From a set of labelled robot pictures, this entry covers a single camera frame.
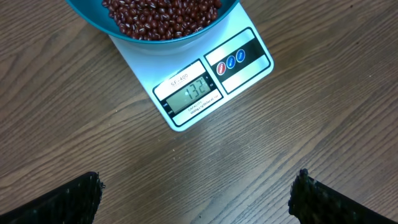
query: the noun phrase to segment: digital kitchen scale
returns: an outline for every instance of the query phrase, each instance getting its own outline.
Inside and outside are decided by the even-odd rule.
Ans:
[[[274,68],[240,3],[206,34],[177,49],[154,53],[110,37],[175,131],[186,130]]]

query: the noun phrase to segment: scale display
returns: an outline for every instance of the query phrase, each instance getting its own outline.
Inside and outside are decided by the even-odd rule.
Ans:
[[[196,60],[153,90],[169,118],[184,125],[223,98],[201,60]]]
[[[174,113],[178,113],[182,108],[193,103],[204,94],[210,91],[210,87],[203,77],[197,78],[185,88],[174,93],[166,102]]]

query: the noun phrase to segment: blue button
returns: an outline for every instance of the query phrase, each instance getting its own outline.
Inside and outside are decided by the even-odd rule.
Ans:
[[[229,56],[226,60],[226,67],[231,69],[233,67],[235,67],[235,57],[233,55]]]
[[[238,52],[236,52],[236,61],[239,63],[243,62],[245,56],[244,50],[239,49]]]

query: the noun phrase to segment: button panel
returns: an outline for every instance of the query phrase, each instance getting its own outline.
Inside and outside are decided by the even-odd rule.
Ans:
[[[250,27],[207,53],[205,58],[228,94],[271,65]]]

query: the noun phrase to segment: bowl rim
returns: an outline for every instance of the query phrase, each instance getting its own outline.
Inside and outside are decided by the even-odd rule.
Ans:
[[[205,27],[204,29],[202,29],[199,32],[195,32],[193,34],[187,35],[185,37],[181,37],[181,38],[177,38],[177,39],[172,39],[172,40],[137,40],[137,39],[133,39],[131,37],[128,37],[126,35],[122,35],[122,34],[116,34],[114,32],[111,32],[107,29],[104,29],[103,27],[101,27],[100,25],[98,25],[97,23],[95,23],[94,21],[92,21],[91,19],[87,18],[83,13],[81,13],[80,10],[78,10],[75,5],[71,2],[71,0],[66,0],[66,2],[69,4],[69,6],[75,11],[77,12],[77,14],[79,16],[81,16],[85,21],[87,21],[88,23],[90,23],[91,25],[93,25],[94,27],[96,27],[97,29],[99,29],[100,31],[111,35],[113,37],[117,37],[119,39],[122,40],[126,40],[129,42],[134,42],[134,43],[138,43],[138,44],[169,44],[169,43],[174,43],[174,42],[179,42],[179,41],[183,41],[183,40],[187,40],[189,38],[195,37],[197,35],[200,35],[206,31],[208,31],[209,29],[211,29],[212,27],[214,27],[217,23],[219,23],[220,21],[222,21],[231,11],[232,9],[235,8],[235,6],[237,5],[237,3],[239,2],[239,0],[235,0],[235,2],[231,5],[231,7],[221,16],[219,17],[216,21],[212,22],[210,25],[208,25],[207,27]]]

